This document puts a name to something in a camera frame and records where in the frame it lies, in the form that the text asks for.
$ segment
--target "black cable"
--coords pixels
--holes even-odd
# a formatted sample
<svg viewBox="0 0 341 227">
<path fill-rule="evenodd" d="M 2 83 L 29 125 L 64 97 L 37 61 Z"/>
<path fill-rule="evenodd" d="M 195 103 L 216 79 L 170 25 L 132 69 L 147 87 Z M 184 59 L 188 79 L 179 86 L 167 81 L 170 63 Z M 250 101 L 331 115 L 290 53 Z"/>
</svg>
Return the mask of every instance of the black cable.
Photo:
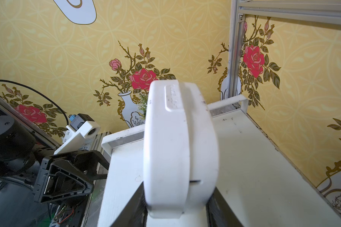
<svg viewBox="0 0 341 227">
<path fill-rule="evenodd" d="M 69 125 L 68 118 L 67 118 L 66 114 L 64 113 L 64 111 L 63 111 L 55 102 L 53 102 L 52 100 L 50 100 L 48 97 L 46 97 L 46 96 L 43 95 L 42 93 L 38 92 L 37 90 L 35 90 L 35 89 L 31 88 L 31 87 L 28 87 L 27 85 L 19 84 L 19 83 L 14 82 L 14 81 L 5 80 L 5 79 L 0 79 L 0 82 L 7 82 L 7 83 L 16 84 L 16 85 L 19 85 L 19 86 L 28 88 L 29 90 L 32 90 L 32 91 L 34 91 L 34 92 L 37 93 L 37 94 L 40 94 L 42 97 L 46 98 L 49 102 L 53 103 L 53 105 L 55 105 L 55 106 L 63 113 L 64 117 L 66 118 L 67 125 Z"/>
</svg>

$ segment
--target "dust mark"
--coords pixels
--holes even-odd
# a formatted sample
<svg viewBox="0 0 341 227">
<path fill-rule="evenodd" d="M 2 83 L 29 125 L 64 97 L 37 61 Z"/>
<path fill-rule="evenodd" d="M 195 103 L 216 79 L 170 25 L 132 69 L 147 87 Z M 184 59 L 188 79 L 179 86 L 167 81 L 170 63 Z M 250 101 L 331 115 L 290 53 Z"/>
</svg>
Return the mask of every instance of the dust mark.
<svg viewBox="0 0 341 227">
<path fill-rule="evenodd" d="M 140 181 L 141 181 L 141 176 L 140 176 L 140 175 L 137 176 L 137 177 L 135 178 L 135 181 L 136 181 L 136 182 L 140 182 Z"/>
</svg>

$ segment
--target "white plastic casing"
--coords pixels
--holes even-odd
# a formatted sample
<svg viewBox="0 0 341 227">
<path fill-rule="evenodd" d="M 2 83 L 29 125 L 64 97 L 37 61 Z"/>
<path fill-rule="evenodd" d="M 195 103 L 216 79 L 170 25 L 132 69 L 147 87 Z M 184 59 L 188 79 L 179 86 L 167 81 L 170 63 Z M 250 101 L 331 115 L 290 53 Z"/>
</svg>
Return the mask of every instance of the white plastic casing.
<svg viewBox="0 0 341 227">
<path fill-rule="evenodd" d="M 68 130 L 65 133 L 63 144 L 56 149 L 54 154 L 77 151 L 84 145 L 85 139 L 95 137 L 101 129 L 98 123 L 89 120 L 83 123 L 83 125 L 77 131 L 73 129 L 71 125 L 67 125 L 66 128 Z M 95 129 L 95 131 L 89 135 L 89 132 L 92 129 Z"/>
<path fill-rule="evenodd" d="M 200 212 L 218 177 L 218 142 L 196 86 L 177 80 L 150 85 L 144 132 L 144 191 L 153 218 Z"/>
</svg>

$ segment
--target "yellow wallpaper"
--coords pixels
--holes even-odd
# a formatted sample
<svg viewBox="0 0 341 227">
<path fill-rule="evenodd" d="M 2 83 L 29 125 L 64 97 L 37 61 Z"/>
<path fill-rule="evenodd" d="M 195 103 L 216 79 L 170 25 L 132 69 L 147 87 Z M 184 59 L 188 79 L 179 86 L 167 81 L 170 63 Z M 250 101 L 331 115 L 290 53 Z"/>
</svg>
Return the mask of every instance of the yellow wallpaper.
<svg viewBox="0 0 341 227">
<path fill-rule="evenodd" d="M 248 114 L 341 213 L 341 26 L 248 15 L 244 30 Z"/>
<path fill-rule="evenodd" d="M 204 66 L 228 40 L 230 2 L 0 0 L 0 79 L 34 88 L 67 115 L 88 114 L 111 132 L 141 123 L 134 93 L 155 79 L 194 82 L 208 103 L 218 101 L 219 76 Z M 11 97 L 2 84 L 22 96 Z M 34 92 L 0 82 L 2 92 L 48 133 L 65 127 L 60 111 Z"/>
</svg>

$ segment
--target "metal rail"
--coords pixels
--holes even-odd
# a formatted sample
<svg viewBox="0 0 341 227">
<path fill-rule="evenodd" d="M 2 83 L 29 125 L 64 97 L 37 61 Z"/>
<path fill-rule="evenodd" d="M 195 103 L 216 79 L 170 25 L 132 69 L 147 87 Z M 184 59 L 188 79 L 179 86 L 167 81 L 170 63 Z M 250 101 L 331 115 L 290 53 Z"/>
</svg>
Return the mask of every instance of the metal rail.
<svg viewBox="0 0 341 227">
<path fill-rule="evenodd" d="M 235 0 L 231 3 L 229 97 L 237 94 L 242 25 L 246 14 L 341 25 L 341 0 Z"/>
</svg>

